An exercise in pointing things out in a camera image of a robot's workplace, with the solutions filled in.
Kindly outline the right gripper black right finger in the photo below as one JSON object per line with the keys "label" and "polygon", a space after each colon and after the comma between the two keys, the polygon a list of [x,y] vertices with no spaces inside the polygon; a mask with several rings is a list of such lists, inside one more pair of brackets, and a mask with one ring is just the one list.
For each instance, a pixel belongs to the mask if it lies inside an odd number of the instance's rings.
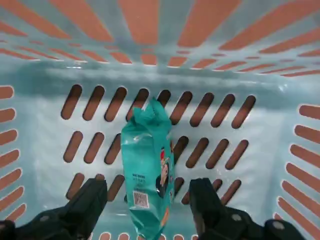
{"label": "right gripper black right finger", "polygon": [[222,181],[190,180],[188,198],[200,240],[318,240],[320,238],[320,181],[315,177],[280,182],[285,195],[276,197],[276,211],[261,225],[244,210],[228,206],[241,185],[235,180],[222,197]]}

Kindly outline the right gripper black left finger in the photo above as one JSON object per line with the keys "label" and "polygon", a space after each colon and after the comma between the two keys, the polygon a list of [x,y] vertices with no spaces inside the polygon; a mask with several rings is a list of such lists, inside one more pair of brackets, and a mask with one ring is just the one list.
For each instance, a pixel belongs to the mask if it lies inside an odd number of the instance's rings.
{"label": "right gripper black left finger", "polygon": [[46,210],[17,227],[0,222],[2,240],[87,240],[108,202],[104,179],[89,178],[64,206]]}

